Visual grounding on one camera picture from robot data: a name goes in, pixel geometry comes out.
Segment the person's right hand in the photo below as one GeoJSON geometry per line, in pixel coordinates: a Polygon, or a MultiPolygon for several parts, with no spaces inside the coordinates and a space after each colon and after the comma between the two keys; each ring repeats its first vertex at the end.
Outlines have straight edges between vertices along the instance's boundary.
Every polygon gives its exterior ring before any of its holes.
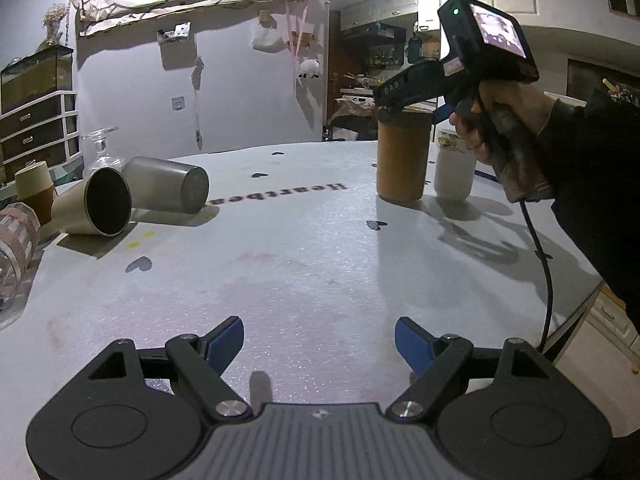
{"type": "MultiPolygon", "coordinates": [[[[530,84],[517,81],[486,80],[480,83],[478,90],[486,110],[491,110],[495,104],[506,105],[532,133],[541,132],[554,107],[554,101],[548,96],[530,84]]],[[[491,149],[486,144],[483,133],[469,119],[452,113],[449,123],[466,146],[472,148],[480,162],[491,163],[491,149]]]]}

